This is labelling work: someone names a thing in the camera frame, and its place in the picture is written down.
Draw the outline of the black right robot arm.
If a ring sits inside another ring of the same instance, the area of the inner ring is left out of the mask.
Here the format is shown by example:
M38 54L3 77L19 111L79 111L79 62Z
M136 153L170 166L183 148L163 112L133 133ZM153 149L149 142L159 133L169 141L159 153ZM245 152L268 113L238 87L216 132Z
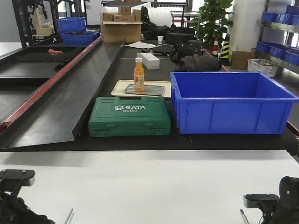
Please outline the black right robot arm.
M246 194L246 208L262 212L260 224L297 224L299 222L299 179L285 176L279 183L279 195Z

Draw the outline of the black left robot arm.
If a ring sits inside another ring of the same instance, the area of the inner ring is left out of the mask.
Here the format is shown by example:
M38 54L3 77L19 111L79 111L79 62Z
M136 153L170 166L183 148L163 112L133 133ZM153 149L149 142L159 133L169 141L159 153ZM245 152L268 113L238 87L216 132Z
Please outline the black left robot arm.
M0 172L0 222L2 224L53 224L46 215L33 212L18 197L23 186L32 186L35 171L4 169Z

